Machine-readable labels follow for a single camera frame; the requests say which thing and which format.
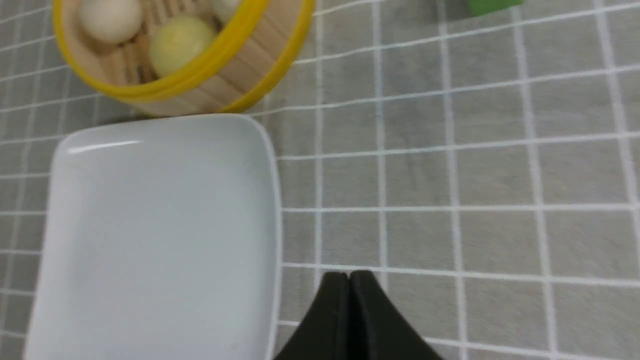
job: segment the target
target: white plate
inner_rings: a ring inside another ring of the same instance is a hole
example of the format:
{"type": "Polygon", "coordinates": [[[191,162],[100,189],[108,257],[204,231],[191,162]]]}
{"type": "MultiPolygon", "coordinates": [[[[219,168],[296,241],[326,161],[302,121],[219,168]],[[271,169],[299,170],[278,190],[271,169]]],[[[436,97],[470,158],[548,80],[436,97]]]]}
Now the white plate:
{"type": "Polygon", "coordinates": [[[271,358],[280,191],[242,115],[99,127],[56,151],[27,360],[271,358]]]}

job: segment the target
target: yellow steamer rim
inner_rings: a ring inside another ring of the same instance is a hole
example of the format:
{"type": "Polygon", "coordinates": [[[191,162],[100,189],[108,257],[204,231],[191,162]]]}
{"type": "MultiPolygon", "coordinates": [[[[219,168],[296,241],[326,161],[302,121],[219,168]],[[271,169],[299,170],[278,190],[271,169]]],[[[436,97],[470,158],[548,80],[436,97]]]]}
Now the yellow steamer rim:
{"type": "MultiPolygon", "coordinates": [[[[251,37],[269,0],[243,0],[236,14],[217,39],[202,54],[176,73],[140,85],[116,86],[99,81],[85,71],[74,59],[65,40],[63,2],[53,2],[53,26],[60,53],[71,69],[87,84],[105,95],[128,103],[146,103],[171,99],[188,92],[217,74],[240,51],[251,37]]],[[[249,92],[223,108],[220,112],[241,112],[253,106],[284,77],[296,59],[311,25],[315,0],[303,0],[296,25],[289,41],[266,76],[249,92]]]]}

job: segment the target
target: green block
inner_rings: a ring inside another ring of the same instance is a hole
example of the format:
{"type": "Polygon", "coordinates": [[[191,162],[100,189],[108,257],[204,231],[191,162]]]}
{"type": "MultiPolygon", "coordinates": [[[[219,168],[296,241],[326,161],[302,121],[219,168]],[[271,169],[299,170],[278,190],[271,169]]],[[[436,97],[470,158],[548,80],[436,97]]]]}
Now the green block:
{"type": "Polygon", "coordinates": [[[473,16],[504,10],[514,5],[520,5],[524,0],[468,0],[469,12],[473,16]]]}

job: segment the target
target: yellow bun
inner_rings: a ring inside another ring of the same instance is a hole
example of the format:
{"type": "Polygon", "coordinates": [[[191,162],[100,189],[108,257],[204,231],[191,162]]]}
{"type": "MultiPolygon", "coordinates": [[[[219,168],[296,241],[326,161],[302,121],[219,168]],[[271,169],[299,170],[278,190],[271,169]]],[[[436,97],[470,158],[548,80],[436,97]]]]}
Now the yellow bun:
{"type": "Polygon", "coordinates": [[[153,37],[149,58],[158,76],[173,74],[205,51],[218,34],[198,17],[170,19],[153,37]]]}

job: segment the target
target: bamboo steamer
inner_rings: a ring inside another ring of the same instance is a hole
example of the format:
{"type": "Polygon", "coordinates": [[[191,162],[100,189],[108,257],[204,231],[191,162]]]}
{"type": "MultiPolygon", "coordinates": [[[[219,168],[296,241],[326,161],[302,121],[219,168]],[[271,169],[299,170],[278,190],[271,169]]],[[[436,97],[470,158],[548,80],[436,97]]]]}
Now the bamboo steamer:
{"type": "Polygon", "coordinates": [[[242,112],[266,95],[297,57],[314,0],[244,0],[218,38],[178,72],[157,78],[150,39],[178,14],[221,28],[210,0],[139,0],[143,25],[130,41],[96,42],[77,16],[81,0],[54,0],[58,47],[73,71],[96,90],[153,116],[242,112]]]}

